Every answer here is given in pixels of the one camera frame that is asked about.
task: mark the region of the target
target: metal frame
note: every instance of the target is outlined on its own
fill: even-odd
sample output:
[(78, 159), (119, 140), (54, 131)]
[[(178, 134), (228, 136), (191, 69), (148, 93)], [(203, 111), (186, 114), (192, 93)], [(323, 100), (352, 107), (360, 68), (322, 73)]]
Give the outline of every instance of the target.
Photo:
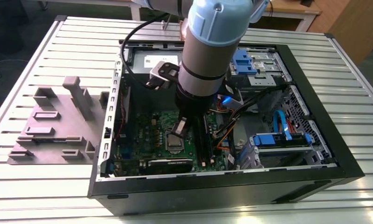
[[(140, 22), (68, 17), (62, 26), (58, 21), (55, 24), (55, 30), (48, 32), (50, 43), (44, 45), (43, 53), (39, 53), (39, 48), (34, 55), (38, 60), (35, 63), (31, 61), (24, 71), (26, 81), (18, 82), (0, 108), (0, 144), (11, 145), (18, 135), (11, 132), (24, 127), (24, 121), (18, 118), (30, 115), (31, 108), (27, 107), (34, 106), (35, 102), (28, 94), (35, 93), (38, 86), (59, 85), (64, 75), (79, 73), (83, 76), (82, 86), (90, 88), (91, 94), (98, 90), (108, 91), (114, 57), (119, 49), (118, 39), (124, 38)], [(132, 38), (178, 41), (179, 30), (175, 23), (170, 23), (167, 31), (162, 30), (160, 23), (154, 23)], [(86, 198), (91, 165), (11, 166), (4, 164), (11, 148), (2, 147), (0, 220), (34, 221), (36, 224), (51, 221), (78, 224), (98, 221), (103, 224), (135, 223), (144, 220), (164, 224), (175, 220), (180, 224), (295, 224), (299, 220), (319, 224), (326, 218), (334, 223), (373, 223), (373, 97), (350, 68), (352, 63), (343, 58), (330, 39), (320, 33), (250, 29), (243, 42), (290, 46), (366, 172), (364, 178), (319, 192), (299, 203), (198, 210), (124, 220), (114, 217), (96, 200)]]
[[(150, 44), (155, 41), (131, 41), (131, 43), (135, 42)], [(160, 41), (160, 44), (182, 45), (183, 42)], [(283, 64), (286, 65), (286, 69), (296, 83), (296, 88), (311, 112), (310, 115), (312, 120), (319, 127), (322, 136), (327, 142), (327, 146), (331, 148), (332, 155), (336, 158), (335, 162), (338, 162), (339, 166), (332, 167), (335, 164), (331, 163), (327, 168), (322, 169), (288, 169), (278, 170), (276, 172), (239, 170), (238, 172), (218, 171), (188, 175), (148, 175), (106, 178), (102, 177), (100, 174), (107, 173), (107, 170), (103, 171), (103, 167), (108, 166), (106, 161), (110, 160), (110, 155), (112, 153), (111, 143), (114, 143), (114, 140), (112, 138), (103, 139), (102, 141), (106, 142), (106, 146), (102, 146), (100, 152), (98, 153), (98, 162), (95, 161), (94, 163), (88, 196), (98, 199), (115, 215), (123, 216), (127, 214), (172, 212), (195, 210), (196, 208), (212, 209), (226, 206), (242, 206), (244, 204), (256, 205), (260, 203), (295, 202), (320, 190), (339, 184), (347, 184), (364, 176), (288, 46), (243, 43), (240, 44), (240, 47), (266, 47), (276, 49)], [(114, 84), (115, 91), (112, 91), (115, 102), (118, 101), (116, 89), (119, 88), (119, 82), (116, 79), (119, 79), (119, 77), (114, 77), (114, 81), (116, 82)], [(275, 187), (276, 185), (286, 185), (286, 183), (290, 185), (295, 184), (295, 186), (288, 186), (288, 190), (282, 189), (282, 187)], [(267, 191), (262, 192), (260, 195), (250, 200), (224, 201), (224, 198), (215, 196), (212, 193), (216, 191), (222, 194), (234, 189), (240, 191), (240, 194), (248, 195), (247, 190), (262, 191), (260, 189), (263, 186), (266, 186)], [(204, 195), (212, 199), (211, 204), (200, 204), (202, 201), (196, 200), (198, 198), (204, 197)], [(180, 197), (184, 198), (184, 201), (182, 203), (175, 203), (174, 201)], [(162, 201), (163, 206), (150, 206), (148, 202), (146, 204), (144, 198), (151, 198), (151, 202)]]

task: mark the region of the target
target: wire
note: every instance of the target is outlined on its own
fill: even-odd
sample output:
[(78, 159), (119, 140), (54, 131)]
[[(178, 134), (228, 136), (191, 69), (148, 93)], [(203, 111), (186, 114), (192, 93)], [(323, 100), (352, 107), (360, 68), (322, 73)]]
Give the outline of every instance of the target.
[(131, 78), (132, 78), (138, 83), (140, 83), (143, 87), (146, 87), (147, 89), (151, 89), (151, 90), (154, 90), (156, 87), (155, 87), (155, 86), (147, 85), (146, 83), (143, 83), (140, 80), (136, 79), (135, 73), (134, 73), (134, 71), (131, 70), (131, 67), (130, 67), (130, 65), (128, 65), (127, 62), (126, 62), (126, 59), (124, 59), (124, 47), (126, 47), (126, 45), (127, 45), (127, 41), (130, 41), (130, 39), (131, 39), (131, 36), (132, 36), (142, 28), (144, 28), (144, 27), (146, 27), (147, 25), (150, 25), (151, 23), (154, 23), (154, 22), (162, 20), (162, 19), (163, 19), (164, 17), (167, 17), (167, 16), (168, 16), (168, 13), (164, 13), (164, 14), (156, 16), (152, 20), (150, 20), (150, 21), (144, 22), (142, 25), (139, 25), (139, 26), (131, 31), (131, 33), (126, 36), (126, 38), (124, 38), (124, 40), (123, 40), (123, 43), (122, 43), (122, 47), (120, 47), (120, 58), (122, 58), (123, 66), (126, 67), (126, 70), (128, 71)]
[(296, 130), (295, 126), (292, 125), (290, 119), (287, 119), (287, 123), (290, 125), (290, 129), (291, 129), (292, 133), (298, 133), (298, 130)]
[(219, 148), (219, 147), (220, 147), (222, 142), (223, 142), (223, 141), (224, 141), (224, 139), (227, 138), (227, 135), (228, 135), (228, 134), (230, 134), (230, 132), (232, 131), (232, 129), (234, 129), (234, 127), (235, 127), (235, 125), (236, 125), (236, 124), (234, 124), (234, 125), (232, 125), (232, 127), (228, 129), (228, 131), (227, 131), (227, 133), (226, 133), (226, 135), (224, 135), (223, 139), (219, 141), (219, 144), (218, 144), (216, 148)]
[(218, 149), (230, 151), (230, 148), (227, 148), (227, 147), (219, 147)]
[(240, 115), (232, 120), (232, 122), (230, 122), (224, 127), (222, 127), (216, 133), (222, 133), (224, 130), (227, 130), (236, 123), (239, 118)]
[(271, 1), (271, 0), (270, 0), (270, 5), (271, 5), (270, 17), (272, 17), (272, 15), (274, 15), (274, 4), (272, 4), (272, 1)]
[(214, 109), (210, 109), (210, 111), (216, 112), (216, 113), (231, 113), (231, 112), (228, 112), (227, 110), (226, 110), (226, 111), (223, 111), (223, 110), (222, 110), (222, 111), (220, 111), (220, 110), (216, 111), (216, 110), (214, 110)]

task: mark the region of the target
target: aluminum table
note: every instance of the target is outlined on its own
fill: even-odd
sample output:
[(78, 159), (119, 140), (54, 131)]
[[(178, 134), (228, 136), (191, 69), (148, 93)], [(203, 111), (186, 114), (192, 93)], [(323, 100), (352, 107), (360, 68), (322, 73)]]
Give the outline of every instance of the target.
[[(299, 203), (114, 217), (88, 199), (92, 165), (8, 165), (35, 106), (38, 87), (67, 93), (64, 76), (80, 76), (91, 94), (108, 91), (114, 60), (139, 21), (59, 16), (0, 108), (0, 220), (30, 223), (373, 223), (373, 89), (335, 39), (324, 34), (250, 29), (243, 42), (287, 44), (367, 174)], [(178, 24), (155, 23), (132, 37), (180, 40)]]

